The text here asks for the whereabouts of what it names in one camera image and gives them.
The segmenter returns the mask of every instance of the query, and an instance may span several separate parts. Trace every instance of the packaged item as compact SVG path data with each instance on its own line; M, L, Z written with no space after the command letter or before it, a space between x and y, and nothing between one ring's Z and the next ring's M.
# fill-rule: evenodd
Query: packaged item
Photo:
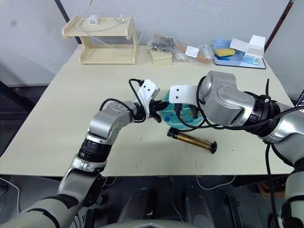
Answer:
M147 42L147 46L152 51L172 53L174 51L174 39L165 35L155 34Z
M264 55L265 37L253 35L249 43L233 37L230 47L245 52L243 62L258 65Z
M212 47L209 44L202 44L199 47L188 45L187 42L177 39L174 43L176 49L179 50L173 53L173 59L177 61L193 61L198 60L205 63L210 63L213 59Z

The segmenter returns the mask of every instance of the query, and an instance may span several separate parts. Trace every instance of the white wall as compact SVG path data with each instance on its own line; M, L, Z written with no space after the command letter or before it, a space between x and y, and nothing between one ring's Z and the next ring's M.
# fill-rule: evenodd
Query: white wall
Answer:
M74 52L53 0L0 0L0 75L8 86L45 85Z
M297 100L304 89L304 1L296 0L265 52L265 59L287 94Z
M144 26L146 42L162 33L191 42L213 42L215 38L249 41L253 34L268 39L288 0L99 0L112 15L134 15ZM89 0L61 0L67 14L82 15ZM93 0L88 15L107 17Z
M193 45L252 34L268 38L288 0L100 0L113 14L133 14L144 26L145 45L163 33ZM61 0L69 17L89 0ZM93 1L88 14L107 16ZM71 56L77 42L64 40L65 21L54 0L0 0L0 68L7 85L47 84Z

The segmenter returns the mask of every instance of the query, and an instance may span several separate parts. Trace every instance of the white box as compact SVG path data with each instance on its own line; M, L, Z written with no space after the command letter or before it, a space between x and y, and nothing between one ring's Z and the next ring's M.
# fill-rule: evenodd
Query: white box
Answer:
M243 62L258 65L264 55L265 37L253 35L246 43L233 37L230 47L245 52Z

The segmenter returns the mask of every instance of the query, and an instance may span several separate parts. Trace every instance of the brass cylinder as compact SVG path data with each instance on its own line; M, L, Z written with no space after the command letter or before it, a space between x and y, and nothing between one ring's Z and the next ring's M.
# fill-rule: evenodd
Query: brass cylinder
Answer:
M191 137L189 135L186 134L182 134L182 133L178 133L177 135L177 139L181 140L185 143L190 143L192 145L207 149L209 151L211 151L211 145L212 143L204 141L204 140L200 140L200 139L196 139L194 137Z

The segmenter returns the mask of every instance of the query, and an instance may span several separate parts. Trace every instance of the white cable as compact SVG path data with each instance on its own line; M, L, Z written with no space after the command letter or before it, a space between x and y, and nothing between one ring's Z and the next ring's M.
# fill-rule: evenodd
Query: white cable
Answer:
M17 194L17 214L19 214L19 213L20 213L20 206L19 206L20 189L19 189L16 185L12 184L11 182L9 182L9 181L6 180L6 179L3 179L3 178L0 177L0 180L3 180L4 182L10 184L10 185L13 186L15 189L17 189L17 191L18 191L18 194Z
M108 180L108 177L105 178L105 182L104 182L104 184L102 185L101 189L104 188L104 186L105 186L107 180Z
M115 17L113 17L112 16L112 14L101 4L101 2L100 2L100 0L97 0L97 2L98 2L98 4L101 6L101 8L103 8L103 10L107 13L107 14L109 14L112 18L114 18L117 22L119 22L119 23L121 23L121 22L123 22L123 18L121 18L122 20L120 21L120 20L118 20L118 19L116 19Z
M170 176L170 178L171 178L171 181L172 181L172 193L171 193L171 197L170 197L170 202L171 202L171 204L172 204L174 210L176 211L176 213L179 215L180 220L183 222L184 220L182 219L180 212L176 209L176 207L175 207L175 205L174 205L174 203L173 203L173 200L172 200L173 193L174 193L174 181L173 181L173 179L172 179L172 176Z
M215 187L212 187L212 188L204 188L203 186L201 186L201 184L199 183L199 180L198 180L198 177L197 176L195 176L195 178L196 178L196 182L198 183L198 185L202 188L202 189L204 189L204 190L212 190L212 189L216 189L216 188L218 188L218 187L220 187L220 186L224 186L224 185L228 185L228 184L231 184L233 181L234 181L234 179L236 178L236 176L234 176L234 178L232 179L232 181L229 181L228 183L224 183L224 184L220 184L220 185L218 185L218 186L215 186Z
M105 186L111 186L112 184L115 183L116 179L117 179L117 177L114 178L114 181L111 184L105 184Z
M143 38L143 24L142 24L142 22L141 22L140 20L138 20L137 18L124 19L123 21L120 22L120 21L118 21L117 19L115 19L115 18L113 17L115 20L118 21L118 23L117 23L116 25L112 26L112 27L109 27L109 28L106 28L106 29L103 29L103 30L94 30L94 31L78 30L78 29L75 27L75 25L76 25L77 22L79 22L79 21L81 20L82 22L81 22L81 23L79 24L79 26L78 26L78 27L80 28L80 26L82 25L83 21L85 21L85 19L81 19L81 18L82 18L83 16L85 17L85 16L87 15L87 13L88 13L88 11L89 11L89 9L90 9L90 7L91 7L92 1L93 1L93 0L90 0L90 3L89 3L89 5L88 5L88 8L86 9L86 11L85 11L85 12L80 16L80 18L73 24L73 28L74 28L76 31L78 31L78 32L84 32L84 33L88 34L91 38L93 38L94 40L96 40L96 41L98 41L98 42L100 42L100 43L106 45L106 46L109 47L109 48L115 49L115 50L128 50L128 49L131 49L131 48L133 48L135 45L137 45L137 44L142 40L142 38ZM101 4L99 1L98 1L98 3L100 4L100 6L101 6L107 13L109 13L109 12L102 6L102 4ZM128 47L126 47L126 48L116 48L116 47L113 47L113 46L111 46L111 45L108 45L108 44L104 43L103 41L97 39L96 37L92 36L92 35L89 33L89 32L103 32L103 31L107 31L107 30L113 29L113 28L115 28L115 27L117 27L117 26L119 26L119 25L121 25L121 24L123 24L123 23L126 23L128 20L132 20L132 19L134 19L134 20L136 20L136 21L138 21L138 22L140 23L141 28L142 28L142 34L141 34L140 38L138 39L138 41L137 41L135 44L133 44L133 45L131 45L131 46L128 46Z
M131 46L128 46L128 47L126 47L126 48L116 48L116 47L113 47L113 46L108 45L108 44L104 43L103 41L97 39L96 37L93 37L93 36L92 36L91 34L89 34L88 32L86 32L86 31L84 31L84 32L85 32L86 34L88 34L90 37L92 37L94 40L97 40L98 42L100 42L100 43L102 43L102 44L108 46L109 48L116 49L116 50L128 50L128 49L130 49L130 48L133 48L135 45L137 45L137 44L142 40L142 38L143 38L143 24L142 24L141 21L138 20L137 18L126 19L126 21L127 21L127 20L132 20L132 19L133 19L133 20L136 20L136 21L138 21L138 22L140 23L140 25L141 25L141 27L142 27L142 34L141 34L141 37L138 39L138 41L137 41L135 44L133 44L133 45L131 45Z

